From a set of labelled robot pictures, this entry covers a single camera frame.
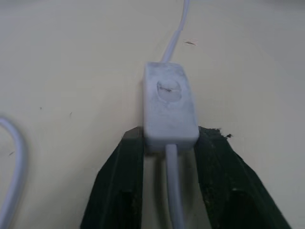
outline beige table surface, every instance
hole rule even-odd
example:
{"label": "beige table surface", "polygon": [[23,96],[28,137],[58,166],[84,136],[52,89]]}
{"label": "beige table surface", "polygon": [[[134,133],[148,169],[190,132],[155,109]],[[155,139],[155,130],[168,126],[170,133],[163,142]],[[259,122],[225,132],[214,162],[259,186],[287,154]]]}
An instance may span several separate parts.
{"label": "beige table surface", "polygon": [[[305,228],[305,3],[190,2],[172,61],[188,75],[200,125],[232,134],[292,228]],[[30,146],[12,228],[78,228],[98,170],[124,132],[142,124],[144,64],[161,59],[182,7],[183,0],[0,0],[0,113],[17,121]],[[0,203],[13,151],[1,130]],[[181,170],[191,182],[183,182],[185,215],[188,228],[200,228],[206,219],[189,157],[192,172]],[[168,228],[156,200],[165,197],[153,188],[160,167],[165,189],[164,167],[155,160],[144,165],[146,229]]]}

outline white electrical cord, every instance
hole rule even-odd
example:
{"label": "white electrical cord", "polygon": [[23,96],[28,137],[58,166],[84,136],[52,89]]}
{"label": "white electrical cord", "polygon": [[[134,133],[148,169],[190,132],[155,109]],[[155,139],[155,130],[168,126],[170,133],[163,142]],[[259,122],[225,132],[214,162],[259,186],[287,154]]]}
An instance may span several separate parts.
{"label": "white electrical cord", "polygon": [[180,195],[177,145],[166,145],[167,196],[173,229],[184,229]]}
{"label": "white electrical cord", "polygon": [[[190,0],[184,0],[183,13],[178,29],[174,32],[161,62],[169,62],[179,35],[183,30],[186,15],[189,8]],[[167,174],[167,195],[168,207],[170,211],[173,229],[184,229],[183,208],[181,203],[180,185],[179,185],[179,170],[178,170],[178,151],[177,145],[166,145],[166,174]]]}
{"label": "white electrical cord", "polygon": [[172,56],[173,51],[175,49],[175,46],[176,46],[176,43],[178,41],[179,35],[180,35],[181,31],[183,30],[183,27],[184,27],[184,24],[185,24],[185,21],[186,21],[186,15],[187,15],[187,11],[189,9],[189,3],[190,3],[190,0],[184,0],[183,13],[182,13],[182,17],[181,17],[179,27],[174,32],[170,42],[167,45],[167,48],[166,48],[165,53],[164,53],[164,55],[162,57],[162,60],[161,60],[162,63],[169,62],[170,59],[171,59],[171,56]]}
{"label": "white electrical cord", "polygon": [[0,117],[0,125],[3,126],[12,136],[15,143],[16,155],[13,178],[10,182],[10,187],[0,212],[0,229],[7,229],[14,216],[24,185],[27,168],[27,148],[22,134],[11,121]]}

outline white cable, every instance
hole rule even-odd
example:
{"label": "white cable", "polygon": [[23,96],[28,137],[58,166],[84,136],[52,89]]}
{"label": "white cable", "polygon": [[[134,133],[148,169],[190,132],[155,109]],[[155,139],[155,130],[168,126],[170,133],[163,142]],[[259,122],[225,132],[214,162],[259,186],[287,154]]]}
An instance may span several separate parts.
{"label": "white cable", "polygon": [[15,143],[16,163],[13,178],[0,212],[0,229],[7,229],[14,216],[25,180],[27,167],[27,148],[25,140],[16,126],[6,118],[0,117],[0,125],[12,136]]}
{"label": "white cable", "polygon": [[179,27],[173,33],[173,36],[172,36],[170,42],[167,45],[167,48],[166,48],[165,53],[164,53],[164,55],[162,57],[162,60],[161,60],[162,63],[169,62],[170,59],[171,59],[171,56],[172,56],[173,51],[175,49],[175,46],[176,46],[176,43],[178,41],[180,32],[183,30],[183,27],[184,27],[184,24],[185,24],[185,21],[186,21],[186,15],[187,15],[187,11],[188,11],[188,8],[189,8],[189,3],[190,3],[190,0],[184,0],[183,13],[182,13],[182,17],[181,17]]}
{"label": "white cable", "polygon": [[180,195],[177,145],[166,145],[166,176],[168,208],[173,229],[184,229],[183,208]]}

